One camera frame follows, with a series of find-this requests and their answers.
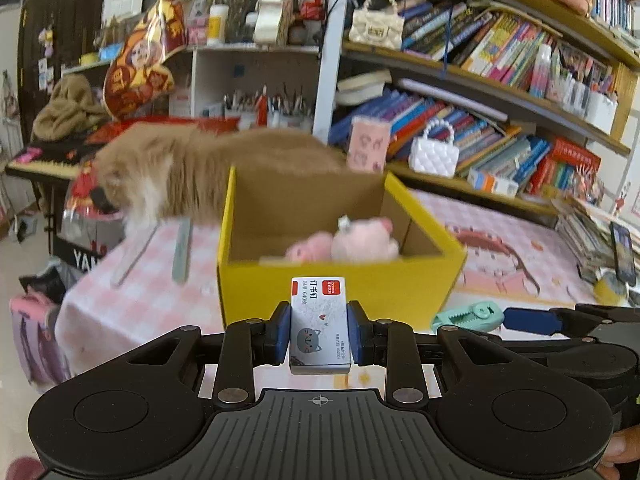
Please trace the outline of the mint green stapler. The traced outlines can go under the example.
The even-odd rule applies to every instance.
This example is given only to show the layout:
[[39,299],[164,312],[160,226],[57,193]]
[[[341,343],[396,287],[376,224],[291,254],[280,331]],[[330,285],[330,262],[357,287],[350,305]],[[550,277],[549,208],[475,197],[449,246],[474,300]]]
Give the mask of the mint green stapler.
[[489,333],[496,330],[503,320],[504,315],[498,304],[480,301],[466,307],[438,312],[433,318],[432,331],[436,333],[442,326],[456,326]]

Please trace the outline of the yellow cardboard box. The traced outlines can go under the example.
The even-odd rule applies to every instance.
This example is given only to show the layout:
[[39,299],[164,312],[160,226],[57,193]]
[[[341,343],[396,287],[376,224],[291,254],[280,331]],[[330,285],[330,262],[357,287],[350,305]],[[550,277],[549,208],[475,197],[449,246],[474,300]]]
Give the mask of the yellow cardboard box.
[[226,324],[266,318],[293,278],[337,276],[370,318],[426,330],[465,259],[392,174],[230,171],[218,249]]

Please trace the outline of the stack of booklets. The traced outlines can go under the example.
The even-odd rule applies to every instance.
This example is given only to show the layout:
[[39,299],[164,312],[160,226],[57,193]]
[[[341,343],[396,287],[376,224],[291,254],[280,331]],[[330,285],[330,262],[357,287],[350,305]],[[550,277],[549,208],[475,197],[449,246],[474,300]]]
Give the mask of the stack of booklets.
[[600,269],[615,269],[611,224],[616,223],[629,231],[634,268],[639,273],[639,229],[636,226],[575,197],[555,198],[551,203],[558,213],[555,231],[577,258],[578,266],[593,273]]

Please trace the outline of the white side shelf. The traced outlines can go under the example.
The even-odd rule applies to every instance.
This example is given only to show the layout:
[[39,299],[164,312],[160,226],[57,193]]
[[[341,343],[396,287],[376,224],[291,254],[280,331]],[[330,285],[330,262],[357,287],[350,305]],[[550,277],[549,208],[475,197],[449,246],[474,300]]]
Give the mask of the white side shelf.
[[314,46],[191,46],[167,62],[175,77],[168,113],[183,118],[239,119],[256,126],[260,96],[269,127],[312,130],[320,70]]

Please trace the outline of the large pink plush toy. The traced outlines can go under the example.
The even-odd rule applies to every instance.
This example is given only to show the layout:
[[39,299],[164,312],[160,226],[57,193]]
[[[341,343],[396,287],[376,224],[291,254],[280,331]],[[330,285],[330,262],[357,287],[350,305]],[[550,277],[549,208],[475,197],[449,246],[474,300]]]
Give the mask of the large pink plush toy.
[[393,238],[393,222],[378,217],[338,219],[338,229],[331,244],[331,258],[336,262],[370,263],[392,261],[399,257],[399,244]]

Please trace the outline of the row of books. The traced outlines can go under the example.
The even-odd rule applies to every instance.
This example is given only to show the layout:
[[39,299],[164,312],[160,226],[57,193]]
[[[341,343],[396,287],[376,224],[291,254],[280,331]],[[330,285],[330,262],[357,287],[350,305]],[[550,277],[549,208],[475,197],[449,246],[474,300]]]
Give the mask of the row of books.
[[450,179],[468,182],[471,169],[515,181],[518,196],[543,200],[576,197],[592,204],[602,200],[600,156],[584,144],[533,122],[519,122],[482,103],[414,79],[395,79],[390,70],[369,70],[343,79],[335,95],[337,118],[329,131],[334,148],[348,150],[352,120],[364,116],[392,125],[386,164],[408,165],[412,140],[433,118],[454,127],[460,150]]

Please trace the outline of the cream pearl handbag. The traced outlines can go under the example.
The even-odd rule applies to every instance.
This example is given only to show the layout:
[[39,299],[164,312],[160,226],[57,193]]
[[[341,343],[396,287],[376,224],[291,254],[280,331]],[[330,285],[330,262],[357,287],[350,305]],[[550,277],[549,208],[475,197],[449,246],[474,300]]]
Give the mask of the cream pearl handbag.
[[396,0],[364,0],[352,14],[348,40],[354,44],[399,51],[405,19]]

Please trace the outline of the white quilted pearl handbag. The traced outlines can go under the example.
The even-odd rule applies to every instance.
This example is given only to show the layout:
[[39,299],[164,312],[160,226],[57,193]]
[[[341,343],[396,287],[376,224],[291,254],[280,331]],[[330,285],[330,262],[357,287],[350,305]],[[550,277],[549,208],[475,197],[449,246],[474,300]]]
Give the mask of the white quilted pearl handbag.
[[[431,132],[438,128],[445,129],[445,141],[430,137]],[[459,154],[459,148],[454,145],[454,127],[446,120],[433,118],[423,133],[412,140],[408,165],[417,174],[450,179],[456,173]]]

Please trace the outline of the red gold snack bag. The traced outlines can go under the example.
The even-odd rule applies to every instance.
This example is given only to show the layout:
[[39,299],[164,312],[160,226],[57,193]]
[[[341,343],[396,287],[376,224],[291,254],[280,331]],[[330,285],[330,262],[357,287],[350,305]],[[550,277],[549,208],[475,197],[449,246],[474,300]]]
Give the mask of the red gold snack bag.
[[103,103],[121,120],[175,87],[166,62],[188,45],[182,0],[156,0],[106,72]]

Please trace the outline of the electric keyboard piano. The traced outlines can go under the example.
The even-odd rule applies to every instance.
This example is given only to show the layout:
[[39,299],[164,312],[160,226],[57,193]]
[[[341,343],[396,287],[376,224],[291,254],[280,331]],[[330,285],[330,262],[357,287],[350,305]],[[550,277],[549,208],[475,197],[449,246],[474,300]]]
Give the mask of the electric keyboard piano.
[[6,163],[6,170],[74,180],[80,175],[84,160],[93,158],[101,148],[103,144],[30,144]]

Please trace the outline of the pink cartoon cup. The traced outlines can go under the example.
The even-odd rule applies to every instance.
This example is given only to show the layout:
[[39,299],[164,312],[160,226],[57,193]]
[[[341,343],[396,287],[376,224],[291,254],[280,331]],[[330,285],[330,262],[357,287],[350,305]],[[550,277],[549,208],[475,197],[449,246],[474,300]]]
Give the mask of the pink cartoon cup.
[[382,174],[392,125],[384,120],[356,116],[352,120],[346,165],[352,171]]

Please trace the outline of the orange white medicine box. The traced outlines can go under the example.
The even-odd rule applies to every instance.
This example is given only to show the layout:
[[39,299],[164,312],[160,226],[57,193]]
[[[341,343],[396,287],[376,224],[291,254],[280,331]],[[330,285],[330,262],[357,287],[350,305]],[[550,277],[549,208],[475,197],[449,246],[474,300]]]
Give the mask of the orange white medicine box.
[[469,185],[474,190],[513,198],[518,195],[518,184],[510,179],[496,177],[485,171],[471,169],[468,173]]

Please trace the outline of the orange fluffy cat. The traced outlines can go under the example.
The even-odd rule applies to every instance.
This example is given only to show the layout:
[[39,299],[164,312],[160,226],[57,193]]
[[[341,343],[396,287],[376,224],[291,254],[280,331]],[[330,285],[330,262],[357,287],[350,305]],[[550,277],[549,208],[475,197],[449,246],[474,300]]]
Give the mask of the orange fluffy cat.
[[224,213],[231,168],[324,174],[344,158],[293,128],[217,134],[189,125],[135,124],[96,153],[96,184],[124,215],[125,233],[188,217],[216,226]]

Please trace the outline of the black smartphone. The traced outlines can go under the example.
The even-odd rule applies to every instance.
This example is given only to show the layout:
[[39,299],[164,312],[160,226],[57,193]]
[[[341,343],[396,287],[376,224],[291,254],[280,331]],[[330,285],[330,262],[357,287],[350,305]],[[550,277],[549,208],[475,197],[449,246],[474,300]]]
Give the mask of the black smartphone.
[[610,224],[610,231],[617,278],[628,286],[634,287],[637,284],[637,273],[630,232],[616,222]]

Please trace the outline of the wooden bookshelf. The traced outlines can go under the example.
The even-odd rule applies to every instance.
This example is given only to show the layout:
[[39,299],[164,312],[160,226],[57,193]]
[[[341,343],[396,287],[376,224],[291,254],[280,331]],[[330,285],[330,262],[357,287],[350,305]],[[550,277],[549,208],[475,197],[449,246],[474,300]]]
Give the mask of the wooden bookshelf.
[[539,18],[565,39],[614,68],[614,88],[618,93],[616,115],[610,133],[603,133],[584,120],[561,110],[555,104],[528,93],[499,84],[452,65],[444,65],[385,49],[351,44],[343,39],[349,0],[326,0],[329,6],[323,36],[321,63],[312,133],[326,141],[332,124],[338,69],[344,56],[364,62],[388,64],[413,79],[425,79],[454,93],[483,102],[510,117],[521,117],[541,129],[590,141],[606,148],[600,176],[614,194],[620,194],[626,182],[639,181],[639,112],[634,105],[639,96],[639,58],[600,26],[562,8],[551,0],[497,0],[533,18]]

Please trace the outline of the grey ruler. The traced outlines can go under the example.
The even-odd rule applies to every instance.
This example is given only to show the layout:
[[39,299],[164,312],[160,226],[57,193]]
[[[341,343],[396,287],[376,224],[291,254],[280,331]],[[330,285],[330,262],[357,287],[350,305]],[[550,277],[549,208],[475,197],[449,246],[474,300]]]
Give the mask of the grey ruler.
[[178,285],[186,284],[189,276],[192,226],[190,218],[184,217],[179,221],[171,269],[171,278]]

